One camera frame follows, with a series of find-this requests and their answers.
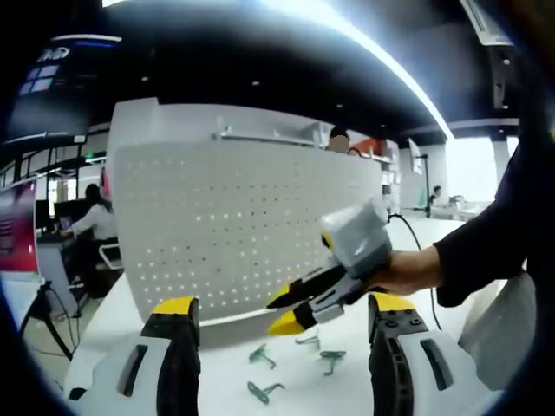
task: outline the black ceiling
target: black ceiling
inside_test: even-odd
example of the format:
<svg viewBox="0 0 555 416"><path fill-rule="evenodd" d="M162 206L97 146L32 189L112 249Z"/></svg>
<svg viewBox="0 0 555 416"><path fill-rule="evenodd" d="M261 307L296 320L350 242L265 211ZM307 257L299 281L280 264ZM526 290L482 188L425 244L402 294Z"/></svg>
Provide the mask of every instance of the black ceiling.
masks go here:
<svg viewBox="0 0 555 416"><path fill-rule="evenodd" d="M29 25L34 33L12 54L4 119L26 68L50 36L99 33L123 41L98 88L92 124L109 121L117 101L147 96L157 96L160 103L268 108L377 137L396 138L434 124L388 68L336 30L277 12L259 0L227 7L184 3L135 1L103 9L100 0L56 0L38 10L34 16L40 20ZM492 68L513 58L512 51L482 47L458 1L329 3L420 83L447 122L516 116L513 79L506 80L508 108L493 106ZM443 140L437 133L417 139L421 144Z"/></svg>

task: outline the woman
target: woman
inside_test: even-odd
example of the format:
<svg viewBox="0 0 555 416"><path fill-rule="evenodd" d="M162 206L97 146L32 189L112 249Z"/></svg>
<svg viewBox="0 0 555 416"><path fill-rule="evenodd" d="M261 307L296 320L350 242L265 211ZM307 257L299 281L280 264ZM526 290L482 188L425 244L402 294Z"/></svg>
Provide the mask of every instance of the woman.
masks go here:
<svg viewBox="0 0 555 416"><path fill-rule="evenodd" d="M76 237L66 265L68 275L70 278L78 276L91 297L96 298L105 296L112 286L112 282L103 279L96 270L96 265L102 263L98 250L101 245L117 244L118 240L112 205L101 196L97 185L87 186L85 200L90 204L87 214L61 234ZM84 237L83 233L89 230L92 239Z"/></svg>

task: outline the white pegboard panel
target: white pegboard panel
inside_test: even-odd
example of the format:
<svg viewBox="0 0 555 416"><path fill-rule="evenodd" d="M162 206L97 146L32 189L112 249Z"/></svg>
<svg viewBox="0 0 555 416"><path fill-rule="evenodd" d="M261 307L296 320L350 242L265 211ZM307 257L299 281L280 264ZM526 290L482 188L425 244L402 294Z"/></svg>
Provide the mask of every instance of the white pegboard panel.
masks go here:
<svg viewBox="0 0 555 416"><path fill-rule="evenodd" d="M203 321L263 309L327 256L318 219L381 194L372 160L296 146L206 142L124 147L114 209L143 319L196 295Z"/></svg>

